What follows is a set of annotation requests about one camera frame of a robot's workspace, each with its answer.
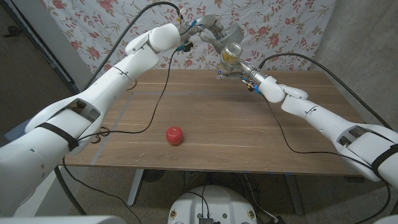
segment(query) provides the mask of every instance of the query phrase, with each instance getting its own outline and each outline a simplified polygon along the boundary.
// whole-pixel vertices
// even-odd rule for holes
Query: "wooden table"
[[[329,79],[320,72],[267,71],[283,83],[305,90],[309,100],[352,122],[363,120]],[[136,167],[143,169],[262,172],[275,174],[351,175],[341,158],[296,154],[260,94],[240,80],[217,80],[214,70],[172,70],[150,128],[141,134],[111,134],[89,145],[71,166]],[[167,70],[151,70],[138,79],[109,111],[109,129],[139,131],[152,116]],[[333,151],[326,138],[301,118],[271,104],[286,138],[296,151]],[[183,143],[171,146],[165,132],[179,126]]]

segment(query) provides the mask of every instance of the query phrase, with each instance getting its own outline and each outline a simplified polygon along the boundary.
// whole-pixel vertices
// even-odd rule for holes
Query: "wire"
[[[392,208],[392,211],[391,211],[390,215],[395,215],[397,212],[398,212],[398,199],[397,199],[396,204]]]
[[[96,189],[96,188],[94,188],[94,187],[92,187],[92,186],[89,186],[88,184],[84,183],[83,181],[78,180],[78,179],[77,179],[76,177],[74,177],[74,176],[71,174],[71,172],[69,171],[67,165],[65,164],[65,158],[62,159],[62,165],[63,165],[63,167],[65,168],[65,170],[68,172],[69,176],[70,176],[73,180],[79,182],[81,185],[83,185],[83,186],[85,186],[85,187],[87,187],[87,188],[89,188],[89,189],[91,189],[91,190],[95,190],[95,191],[100,192],[100,193],[102,193],[102,194],[105,194],[105,195],[108,195],[108,196],[111,196],[111,197],[114,197],[114,198],[119,199],[119,200],[123,203],[123,205],[124,205],[126,208],[128,208],[129,211],[137,218],[138,222],[142,224],[142,222],[141,222],[141,220],[138,218],[138,216],[130,209],[130,207],[124,202],[124,200],[123,200],[122,198],[120,198],[120,197],[118,197],[118,196],[116,196],[116,195],[113,195],[113,194],[106,193],[106,192],[103,191],[103,190]]]
[[[365,167],[367,167],[369,169],[372,169],[372,167],[370,165],[368,165],[368,164],[365,164],[365,163],[363,163],[363,162],[361,162],[361,161],[359,161],[357,159],[351,158],[351,157],[346,156],[346,155],[338,154],[338,153],[335,153],[335,152],[317,152],[317,151],[315,151],[315,152],[299,152],[299,151],[296,151],[296,150],[292,149],[291,146],[289,145],[289,143],[286,140],[286,136],[285,136],[284,130],[282,129],[282,126],[280,125],[278,118],[276,117],[274,111],[272,110],[271,106],[269,105],[269,102],[268,102],[267,98],[264,95],[262,95],[262,94],[261,94],[261,96],[264,97],[264,99],[266,100],[268,108],[269,108],[271,114],[273,115],[273,117],[275,118],[276,122],[279,125],[280,131],[282,132],[282,136],[284,137],[285,143],[286,143],[287,147],[291,151],[293,151],[295,153],[300,153],[300,154],[332,154],[332,155],[341,156],[341,157],[344,157],[344,158],[347,158],[347,159],[351,159],[352,161],[355,161],[355,162],[357,162],[357,163],[359,163],[359,164],[361,164],[361,165],[363,165],[363,166],[365,166]]]
[[[270,58],[278,57],[278,56],[281,56],[281,55],[295,55],[295,56],[303,57],[303,58],[305,58],[305,59],[311,61],[311,62],[314,63],[315,65],[318,65],[318,66],[319,66],[320,68],[322,68],[324,71],[326,71],[327,73],[329,73],[329,75],[331,75],[331,76],[332,76],[337,82],[339,82],[343,87],[345,87],[346,90],[349,91],[349,92],[350,92],[350,93],[351,93],[351,94],[352,94],[352,95],[353,95],[353,96],[354,96],[354,97],[355,97],[355,98],[356,98],[356,99],[357,99],[369,112],[371,112],[371,113],[372,113],[372,114],[373,114],[385,127],[392,129],[392,128],[391,128],[391,127],[390,127],[390,126],[389,126],[389,125],[376,113],[376,112],[374,112],[365,102],[363,102],[362,99],[360,99],[350,88],[348,88],[340,79],[338,79],[338,78],[336,77],[335,74],[333,74],[331,71],[329,71],[329,69],[325,68],[323,65],[321,65],[320,63],[318,63],[317,61],[315,61],[315,60],[313,60],[313,59],[310,59],[310,58],[308,58],[308,57],[306,57],[306,56],[304,56],[304,55],[300,55],[300,54],[296,54],[296,53],[276,54],[276,55],[272,55],[272,56],[267,57],[266,59],[264,59],[264,60],[261,62],[259,68],[262,68],[262,66],[264,65],[264,63],[265,63],[267,60],[269,60]],[[363,163],[363,162],[361,162],[361,161],[358,161],[358,160],[356,160],[356,159],[354,159],[354,158],[351,158],[351,157],[346,156],[346,155],[338,154],[338,153],[335,153],[335,152],[317,152],[317,151],[315,151],[315,152],[299,152],[299,151],[296,151],[296,150],[292,149],[291,146],[289,145],[289,143],[288,143],[287,140],[286,140],[286,136],[285,136],[284,130],[282,129],[282,126],[280,125],[279,120],[278,120],[278,118],[276,117],[274,111],[272,110],[272,108],[271,108],[271,106],[270,106],[270,104],[269,104],[267,98],[266,98],[263,94],[261,94],[261,96],[264,97],[264,99],[266,100],[267,105],[268,105],[268,108],[269,108],[271,114],[273,115],[273,117],[275,118],[275,120],[277,121],[277,123],[278,123],[278,125],[279,125],[280,131],[282,132],[282,135],[283,135],[283,138],[284,138],[284,140],[285,140],[285,143],[286,143],[287,147],[288,147],[291,151],[296,152],[296,153],[300,153],[300,154],[332,154],[332,155],[341,156],[341,157],[350,159],[350,160],[352,160],[352,161],[355,161],[355,162],[357,162],[357,163],[359,163],[359,164],[361,164],[361,165],[367,167],[368,169],[372,169],[372,167],[371,167],[369,164],[365,164],[365,163]],[[360,223],[366,222],[366,221],[368,221],[368,220],[370,220],[370,219],[372,219],[372,218],[374,218],[374,217],[380,215],[380,214],[387,208],[388,204],[390,203],[390,199],[391,199],[391,190],[390,190],[390,186],[389,186],[388,182],[385,181],[385,180],[383,180],[383,179],[382,179],[382,181],[385,183],[385,185],[386,185],[386,187],[387,187],[387,201],[386,201],[386,203],[384,204],[384,206],[383,206],[376,214],[374,214],[374,215],[372,215],[372,216],[370,216],[370,217],[368,217],[368,218],[365,218],[364,220],[361,220],[361,221],[357,222],[356,224],[360,224]]]
[[[137,86],[137,80],[136,80],[136,83],[131,88],[128,88],[126,91],[132,90],[136,86]]]
[[[262,221],[262,219],[256,214],[256,218],[258,218],[262,224],[264,224],[264,221]]]
[[[206,207],[207,207],[207,218],[209,218],[209,217],[210,217],[210,214],[209,214],[209,206],[208,206],[208,204],[207,204],[207,201],[206,201],[206,199],[205,199],[205,198],[203,198],[202,196],[200,196],[200,194],[196,194],[195,192],[187,192],[187,193],[190,193],[190,194],[197,195],[197,196],[201,197],[201,198],[202,198],[202,200],[204,200],[204,201],[205,201],[205,203],[206,203]]]
[[[63,179],[61,171],[58,168],[58,166],[56,166],[54,168],[54,172],[55,172],[55,175],[57,176],[58,181],[60,182],[60,185],[61,185],[63,191],[65,192],[65,194],[67,195],[67,197],[69,198],[69,200],[73,204],[73,206],[76,208],[76,210],[79,212],[79,214],[80,215],[87,215],[85,210],[81,207],[79,202],[76,200],[75,196],[73,196],[72,192],[68,188],[68,185],[65,182],[65,180]]]
[[[183,32],[182,34],[180,34],[180,35],[184,35],[184,34],[186,34],[190,29],[192,28],[192,26],[190,26],[185,32]]]
[[[173,52],[173,54],[172,54],[172,56],[171,56],[171,58],[170,58],[169,70],[168,70],[168,72],[167,72],[166,84],[164,85],[162,94],[160,94],[160,97],[159,97],[159,99],[157,100],[157,103],[156,103],[156,106],[155,106],[155,109],[154,109],[154,113],[152,114],[152,118],[150,119],[149,124],[148,124],[148,126],[147,126],[146,128],[144,128],[144,129],[141,130],[141,131],[136,131],[136,132],[132,132],[132,131],[118,131],[118,130],[114,130],[114,131],[102,131],[102,132],[97,132],[97,133],[93,133],[93,134],[88,134],[88,135],[86,135],[86,136],[84,136],[84,137],[81,137],[81,138],[77,139],[77,141],[81,141],[82,139],[85,139],[85,138],[88,138],[88,137],[90,137],[90,136],[94,136],[94,135],[97,135],[97,134],[101,134],[101,133],[102,133],[102,134],[105,134],[105,133],[139,134],[139,133],[143,133],[144,131],[146,131],[146,130],[149,128],[150,124],[152,124],[152,121],[154,120],[154,116],[155,116],[155,113],[156,113],[157,105],[159,104],[160,99],[162,98],[162,96],[163,96],[163,94],[164,94],[164,91],[166,90],[167,82],[169,81],[169,76],[170,76],[170,68],[171,68],[171,64],[172,64],[172,59],[173,59],[173,56],[174,56],[174,54],[175,54],[176,52],[177,52],[177,51],[174,50],[174,52]]]
[[[201,191],[201,217],[203,218],[203,194],[205,193],[205,185],[203,186],[203,190]]]
[[[385,180],[383,180],[383,182],[386,184],[386,187],[387,187],[387,201],[386,201],[386,203],[380,209],[380,211],[378,211],[376,214],[374,214],[374,215],[372,215],[370,217],[367,217],[364,220],[361,220],[361,221],[359,221],[359,222],[357,222],[355,224],[364,223],[364,222],[366,222],[366,221],[368,221],[368,220],[380,215],[387,208],[388,204],[390,203],[390,199],[391,199],[391,190],[390,190],[390,185]]]
[[[342,87],[344,87],[353,97],[355,97],[356,100],[359,101],[359,103],[362,104],[362,106],[364,106],[371,114],[373,114],[373,116],[375,116],[386,128],[389,128],[392,130],[392,127],[389,126],[387,124],[387,122],[382,119],[376,112],[374,112],[374,110],[372,110],[372,108],[370,108],[353,90],[351,90],[347,85],[345,85],[343,83],[343,81],[341,81],[335,74],[333,74],[333,72],[331,72],[329,69],[327,69],[326,67],[324,67],[323,65],[321,65],[320,63],[318,63],[317,61],[315,61],[314,59],[311,59],[305,55],[302,54],[297,54],[297,53],[281,53],[281,54],[275,54],[275,55],[271,55],[270,57],[265,58],[259,68],[262,68],[265,64],[266,61],[268,61],[271,58],[274,57],[279,57],[279,56],[285,56],[285,55],[291,55],[291,56],[298,56],[298,57],[302,57],[312,63],[314,63],[315,65],[317,65],[318,67],[322,68],[325,72],[327,72],[332,78],[334,78]]]
[[[251,184],[250,184],[250,182],[249,182],[249,179],[248,179],[248,177],[246,176],[246,174],[243,174],[243,175],[244,175],[244,178],[246,178],[246,181],[247,181],[247,183],[248,183],[248,185],[249,185],[250,194],[251,194],[251,197],[253,198],[253,202],[257,205],[257,207],[258,207],[261,211],[263,211],[265,214],[271,216],[271,217],[274,219],[275,223],[278,223],[279,220],[278,220],[277,217],[275,217],[275,216],[273,216],[271,213],[265,211],[265,210],[256,202],[256,199],[254,199],[254,194],[253,194],[253,190],[252,190],[252,188],[251,188]]]
[[[105,64],[108,62],[109,58],[112,56],[112,53],[116,50],[116,48],[118,47],[118,45],[120,44],[120,41],[122,41],[123,37],[127,34],[127,32],[129,31],[129,29],[132,27],[132,25],[134,25],[134,23],[136,23],[136,21],[138,20],[138,18],[140,16],[142,16],[142,14],[154,7],[154,6],[158,6],[158,5],[169,5],[174,7],[177,10],[177,14],[178,16],[182,19],[182,15],[180,13],[180,9],[173,3],[171,2],[165,2],[165,1],[161,1],[161,2],[154,2],[152,4],[147,5],[145,8],[143,8],[141,11],[138,12],[138,14],[135,16],[135,18],[130,22],[130,24],[125,28],[125,30],[123,31],[123,33],[119,36],[119,38],[117,39],[117,41],[114,43],[111,51],[109,51],[109,53],[107,54],[107,56],[105,57],[105,59],[101,62],[101,64],[99,65],[99,67],[97,68],[97,70],[95,70],[94,74],[91,76],[89,82],[87,83],[87,85],[85,86],[84,90],[86,90],[91,82],[93,82],[93,80],[95,79],[95,77],[99,74],[99,72],[101,71],[101,69],[105,66]]]
[[[355,161],[355,162],[357,162],[357,163],[359,163],[359,164],[361,164],[361,165],[367,167],[368,169],[372,169],[371,166],[369,166],[369,165],[367,165],[367,164],[365,164],[365,163],[363,163],[363,162],[361,162],[361,161],[358,161],[358,160],[356,160],[356,159],[354,159],[354,158],[351,158],[351,157],[349,157],[349,156],[345,156],[345,155],[338,154],[338,153],[335,153],[335,152],[298,152],[298,151],[292,149],[291,146],[289,145],[289,143],[287,142],[286,136],[285,136],[285,133],[284,133],[284,130],[282,129],[282,126],[280,125],[279,120],[278,120],[277,117],[275,116],[275,114],[274,114],[274,112],[273,112],[271,106],[269,105],[269,102],[267,101],[267,99],[266,99],[266,102],[267,102],[267,105],[268,105],[268,107],[269,107],[269,110],[271,111],[272,115],[274,116],[275,120],[277,121],[277,123],[278,123],[278,125],[279,125],[280,131],[282,132],[282,135],[283,135],[283,137],[284,137],[284,140],[285,140],[285,143],[286,143],[287,147],[288,147],[291,151],[296,152],[296,153],[301,153],[301,154],[332,154],[332,155],[341,156],[341,157],[344,157],[344,158],[347,158],[347,159],[351,159],[352,161]],[[376,214],[374,214],[374,215],[372,215],[371,217],[368,217],[368,218],[366,218],[366,219],[364,219],[364,220],[362,220],[362,221],[360,221],[360,222],[357,222],[356,224],[362,223],[362,222],[365,222],[365,221],[368,221],[368,220],[370,220],[370,219],[372,219],[372,218],[378,216],[380,213],[382,213],[382,212],[387,208],[388,204],[390,203],[390,199],[391,199],[391,191],[390,191],[390,186],[389,186],[389,184],[388,184],[385,180],[383,180],[383,182],[384,182],[384,183],[386,184],[386,186],[387,186],[387,193],[388,193],[386,204],[384,204],[384,206],[383,206],[383,207],[380,209],[380,211],[378,211]]]
[[[185,191],[185,170],[183,170],[182,171],[182,177],[183,177],[183,180],[184,180],[184,188],[182,189],[182,192],[184,193],[184,191]]]

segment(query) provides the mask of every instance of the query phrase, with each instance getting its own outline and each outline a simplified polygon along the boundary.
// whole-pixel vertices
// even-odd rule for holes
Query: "floral wallpaper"
[[[87,67],[94,72],[120,33],[146,5],[156,0],[41,0]],[[259,65],[272,54],[296,52],[313,57],[336,0],[173,0],[187,9],[185,20],[214,14],[227,27],[238,23],[244,32],[241,58]],[[147,30],[172,22],[170,6],[155,6],[143,14],[107,61],[104,71],[126,56],[128,42]],[[220,56],[196,35],[190,52],[178,52],[173,69],[216,69]],[[172,50],[159,54],[156,68],[167,68]],[[268,70],[307,70],[310,62],[298,57],[268,61]]]

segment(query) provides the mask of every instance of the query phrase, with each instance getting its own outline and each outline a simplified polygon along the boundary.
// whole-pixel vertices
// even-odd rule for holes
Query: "gray wall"
[[[92,73],[42,3],[26,0],[13,0],[13,2],[73,78],[77,88],[82,91]]]
[[[315,60],[398,131],[398,1],[337,0]],[[367,123],[378,123],[347,91]]]

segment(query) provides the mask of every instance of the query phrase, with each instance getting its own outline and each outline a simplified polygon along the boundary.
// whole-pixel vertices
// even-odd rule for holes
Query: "red ball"
[[[182,130],[179,127],[170,127],[166,131],[166,139],[172,145],[177,145],[182,141]]]

